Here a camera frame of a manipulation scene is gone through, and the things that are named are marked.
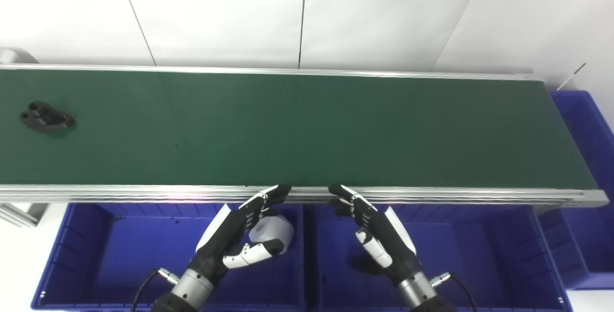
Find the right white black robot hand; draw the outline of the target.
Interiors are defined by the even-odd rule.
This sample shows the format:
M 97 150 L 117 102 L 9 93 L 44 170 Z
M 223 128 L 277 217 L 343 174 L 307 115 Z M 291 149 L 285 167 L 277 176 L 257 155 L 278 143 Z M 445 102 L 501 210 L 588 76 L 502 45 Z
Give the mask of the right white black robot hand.
M 353 269 L 374 276 L 386 275 L 394 286 L 417 281 L 423 267 L 417 259 L 408 232 L 392 207 L 379 212 L 366 198 L 341 184 L 328 186 L 337 198 L 329 200 L 336 216 L 348 216 L 358 225 L 355 231 L 366 254 L 350 260 Z

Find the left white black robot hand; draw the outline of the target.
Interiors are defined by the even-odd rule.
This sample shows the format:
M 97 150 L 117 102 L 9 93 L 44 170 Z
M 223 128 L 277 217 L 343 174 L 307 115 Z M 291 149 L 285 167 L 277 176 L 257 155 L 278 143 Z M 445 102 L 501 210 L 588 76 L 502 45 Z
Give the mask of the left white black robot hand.
M 243 236 L 267 216 L 277 216 L 278 209 L 291 191 L 290 185 L 274 185 L 248 198 L 235 210 L 224 205 L 206 228 L 195 256 L 187 268 L 212 283 L 219 283 L 228 270 L 250 266 L 283 253 L 287 245 L 281 239 L 240 243 Z

